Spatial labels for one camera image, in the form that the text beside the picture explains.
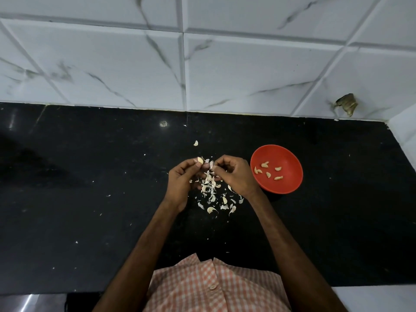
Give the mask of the person's right forearm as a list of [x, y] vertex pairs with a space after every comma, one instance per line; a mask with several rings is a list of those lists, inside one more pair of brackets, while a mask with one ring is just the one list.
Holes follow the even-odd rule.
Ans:
[[273, 251], [294, 312], [348, 312], [325, 278], [307, 257], [263, 191], [242, 194], [256, 213]]

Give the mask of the person's right hand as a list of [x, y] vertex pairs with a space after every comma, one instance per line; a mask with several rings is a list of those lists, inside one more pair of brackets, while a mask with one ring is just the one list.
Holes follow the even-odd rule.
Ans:
[[240, 157], [230, 157], [230, 167], [213, 168], [213, 172], [226, 182], [237, 194], [251, 201], [264, 196], [263, 191], [255, 180], [248, 162]]

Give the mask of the orange checked shirt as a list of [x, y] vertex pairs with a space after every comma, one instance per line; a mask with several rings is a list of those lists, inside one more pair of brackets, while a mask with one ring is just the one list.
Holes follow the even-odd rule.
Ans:
[[[218, 284], [215, 290], [210, 286]], [[292, 312], [280, 275], [196, 254], [155, 270], [143, 312]]]

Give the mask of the red plastic bowl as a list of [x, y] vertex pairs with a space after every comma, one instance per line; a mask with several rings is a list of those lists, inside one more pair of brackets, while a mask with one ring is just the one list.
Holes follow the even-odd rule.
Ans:
[[[262, 168], [261, 164], [269, 162], [268, 168]], [[299, 188], [303, 181], [303, 168], [298, 158], [288, 149], [278, 145], [264, 145], [254, 151], [250, 160], [250, 166], [254, 178], [259, 186], [273, 194], [289, 194]], [[254, 167], [261, 169], [263, 173], [255, 174]], [[275, 167], [282, 167], [281, 171], [275, 171]], [[276, 176], [283, 176], [281, 180], [274, 180]]]

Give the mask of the person's left forearm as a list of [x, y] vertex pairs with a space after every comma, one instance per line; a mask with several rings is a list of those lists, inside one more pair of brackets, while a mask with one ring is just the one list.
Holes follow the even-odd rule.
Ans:
[[160, 252], [185, 200], [164, 198], [133, 250], [92, 312], [139, 312], [147, 302], [147, 292]]

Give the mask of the pile of garlic peels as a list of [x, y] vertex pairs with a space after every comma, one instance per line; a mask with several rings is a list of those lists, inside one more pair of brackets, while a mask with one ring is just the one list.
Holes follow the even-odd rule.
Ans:
[[199, 173], [190, 180], [191, 188], [199, 190], [193, 196], [197, 206], [208, 214], [224, 211], [232, 215], [245, 199], [223, 180], [217, 180], [216, 174], [209, 167], [212, 160], [203, 159], [205, 163]]

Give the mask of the brown crumpled scrap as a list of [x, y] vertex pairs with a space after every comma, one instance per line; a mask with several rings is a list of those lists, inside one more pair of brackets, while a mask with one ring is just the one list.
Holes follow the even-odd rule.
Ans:
[[358, 106], [358, 102], [353, 93], [346, 94], [336, 100], [334, 107], [341, 107], [348, 117], [352, 117]]

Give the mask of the person's left hand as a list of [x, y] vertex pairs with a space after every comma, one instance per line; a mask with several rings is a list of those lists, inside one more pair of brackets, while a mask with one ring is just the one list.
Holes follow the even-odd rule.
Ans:
[[190, 180], [199, 173], [202, 165], [181, 168], [180, 163], [169, 171], [167, 190], [163, 199], [164, 204], [175, 209], [177, 213], [184, 210], [188, 193], [191, 190]]

